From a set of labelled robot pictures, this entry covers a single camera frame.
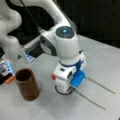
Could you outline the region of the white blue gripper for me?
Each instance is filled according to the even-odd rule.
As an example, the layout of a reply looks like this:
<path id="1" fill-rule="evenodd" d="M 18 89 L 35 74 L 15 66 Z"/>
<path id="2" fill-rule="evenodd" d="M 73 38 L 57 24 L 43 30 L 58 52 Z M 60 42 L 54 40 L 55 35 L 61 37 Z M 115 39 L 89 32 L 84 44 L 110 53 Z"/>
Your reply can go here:
<path id="1" fill-rule="evenodd" d="M 70 95 L 85 78 L 83 69 L 86 66 L 86 56 L 80 52 L 80 60 L 73 65 L 65 66 L 58 63 L 51 78 L 55 81 L 55 90 L 61 95 Z"/>

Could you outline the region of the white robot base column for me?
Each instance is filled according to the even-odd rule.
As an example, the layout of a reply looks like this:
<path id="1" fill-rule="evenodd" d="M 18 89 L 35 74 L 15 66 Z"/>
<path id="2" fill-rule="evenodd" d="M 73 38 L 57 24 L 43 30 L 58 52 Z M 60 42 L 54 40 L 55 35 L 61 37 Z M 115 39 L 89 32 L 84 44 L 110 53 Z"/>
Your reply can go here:
<path id="1" fill-rule="evenodd" d="M 20 14 L 11 9 L 5 0 L 0 0 L 0 46 L 14 71 L 17 71 L 26 60 L 18 39 L 10 35 L 10 32 L 17 29 L 21 23 Z"/>

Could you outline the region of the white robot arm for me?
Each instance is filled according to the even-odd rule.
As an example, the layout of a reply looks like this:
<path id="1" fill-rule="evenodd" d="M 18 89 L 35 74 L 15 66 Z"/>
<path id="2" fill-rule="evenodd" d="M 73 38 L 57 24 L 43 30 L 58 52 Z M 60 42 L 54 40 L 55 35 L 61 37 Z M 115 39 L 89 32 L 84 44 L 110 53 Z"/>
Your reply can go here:
<path id="1" fill-rule="evenodd" d="M 54 20 L 49 30 L 40 30 L 43 45 L 52 48 L 52 55 L 59 58 L 51 75 L 55 90 L 69 95 L 79 87 L 85 73 L 86 56 L 80 49 L 76 25 L 64 14 L 55 0 L 10 0 L 17 6 L 37 6 L 43 8 Z"/>

